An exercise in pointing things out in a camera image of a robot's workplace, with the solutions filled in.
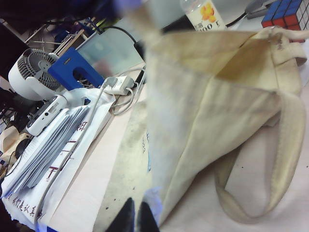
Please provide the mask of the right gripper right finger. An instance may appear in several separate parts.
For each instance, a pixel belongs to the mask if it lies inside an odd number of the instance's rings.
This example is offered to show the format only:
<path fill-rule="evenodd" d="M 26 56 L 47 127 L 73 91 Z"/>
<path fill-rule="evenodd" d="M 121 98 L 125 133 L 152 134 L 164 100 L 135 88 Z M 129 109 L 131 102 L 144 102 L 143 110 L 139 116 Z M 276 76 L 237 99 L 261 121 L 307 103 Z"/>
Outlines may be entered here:
<path fill-rule="evenodd" d="M 146 202 L 140 204 L 138 219 L 137 219 L 138 232 L 160 232 L 151 209 Z"/>

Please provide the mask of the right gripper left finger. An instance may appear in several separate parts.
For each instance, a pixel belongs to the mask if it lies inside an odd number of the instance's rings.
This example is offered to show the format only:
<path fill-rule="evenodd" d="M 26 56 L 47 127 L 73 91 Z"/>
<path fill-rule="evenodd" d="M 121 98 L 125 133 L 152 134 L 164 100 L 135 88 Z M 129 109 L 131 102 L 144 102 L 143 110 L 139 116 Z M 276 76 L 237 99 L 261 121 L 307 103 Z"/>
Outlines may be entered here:
<path fill-rule="evenodd" d="M 133 232 L 135 220 L 135 203 L 128 198 L 116 218 L 112 222 L 112 232 Z"/>

